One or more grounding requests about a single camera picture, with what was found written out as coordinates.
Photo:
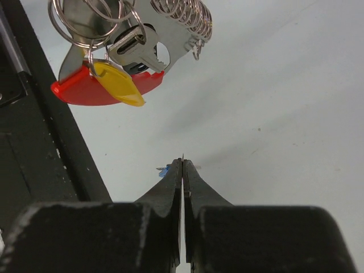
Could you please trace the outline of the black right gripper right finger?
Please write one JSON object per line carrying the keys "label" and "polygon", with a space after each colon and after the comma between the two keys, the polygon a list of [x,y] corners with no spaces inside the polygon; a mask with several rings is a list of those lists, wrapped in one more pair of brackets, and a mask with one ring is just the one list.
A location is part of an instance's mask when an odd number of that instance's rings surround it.
{"label": "black right gripper right finger", "polygon": [[233,205],[183,161],[186,260],[192,272],[356,272],[318,206]]}

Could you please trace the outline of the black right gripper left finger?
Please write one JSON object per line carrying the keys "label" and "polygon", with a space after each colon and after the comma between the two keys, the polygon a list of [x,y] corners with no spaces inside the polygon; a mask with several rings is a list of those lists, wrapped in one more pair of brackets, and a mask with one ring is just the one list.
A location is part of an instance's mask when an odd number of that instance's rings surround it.
{"label": "black right gripper left finger", "polygon": [[181,159],[134,202],[51,202],[20,214],[2,272],[175,272],[180,264]]}

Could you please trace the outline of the blue key tag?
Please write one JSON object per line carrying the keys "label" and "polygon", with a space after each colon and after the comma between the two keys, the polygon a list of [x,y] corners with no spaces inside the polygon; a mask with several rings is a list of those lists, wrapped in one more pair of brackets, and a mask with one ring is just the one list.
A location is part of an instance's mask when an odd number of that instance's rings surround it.
{"label": "blue key tag", "polygon": [[158,167],[157,170],[159,171],[159,177],[165,177],[165,175],[167,174],[167,172],[169,170],[169,166]]}

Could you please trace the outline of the metal key organizer red handle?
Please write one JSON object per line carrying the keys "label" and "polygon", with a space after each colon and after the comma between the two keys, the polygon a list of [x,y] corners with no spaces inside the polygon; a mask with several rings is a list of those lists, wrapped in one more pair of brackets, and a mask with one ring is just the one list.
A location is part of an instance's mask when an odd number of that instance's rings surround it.
{"label": "metal key organizer red handle", "polygon": [[49,1],[47,8],[71,44],[51,90],[71,105],[143,106],[178,59],[200,57],[213,32],[201,1]]}

